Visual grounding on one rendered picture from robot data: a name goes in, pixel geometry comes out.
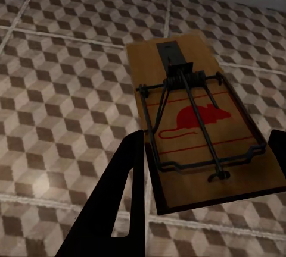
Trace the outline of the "mousetrap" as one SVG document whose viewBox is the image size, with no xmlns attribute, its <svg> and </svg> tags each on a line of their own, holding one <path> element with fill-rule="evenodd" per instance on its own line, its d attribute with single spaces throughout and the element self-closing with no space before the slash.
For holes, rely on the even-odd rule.
<svg viewBox="0 0 286 257">
<path fill-rule="evenodd" d="M 157 215 L 286 192 L 201 33 L 126 44 Z"/>
</svg>

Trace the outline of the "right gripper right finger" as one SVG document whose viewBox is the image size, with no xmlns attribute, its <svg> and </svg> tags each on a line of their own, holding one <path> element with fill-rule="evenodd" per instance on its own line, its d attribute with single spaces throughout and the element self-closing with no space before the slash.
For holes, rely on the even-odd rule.
<svg viewBox="0 0 286 257">
<path fill-rule="evenodd" d="M 282 172 L 286 176 L 286 132 L 277 129 L 272 130 L 267 144 L 271 147 Z"/>
</svg>

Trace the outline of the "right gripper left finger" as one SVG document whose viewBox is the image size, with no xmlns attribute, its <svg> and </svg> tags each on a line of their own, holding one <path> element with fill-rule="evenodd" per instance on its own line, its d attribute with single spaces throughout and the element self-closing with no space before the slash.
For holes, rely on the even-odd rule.
<svg viewBox="0 0 286 257">
<path fill-rule="evenodd" d="M 129 235 L 112 231 L 133 168 Z M 144 131 L 127 135 L 55 257 L 145 257 Z"/>
</svg>

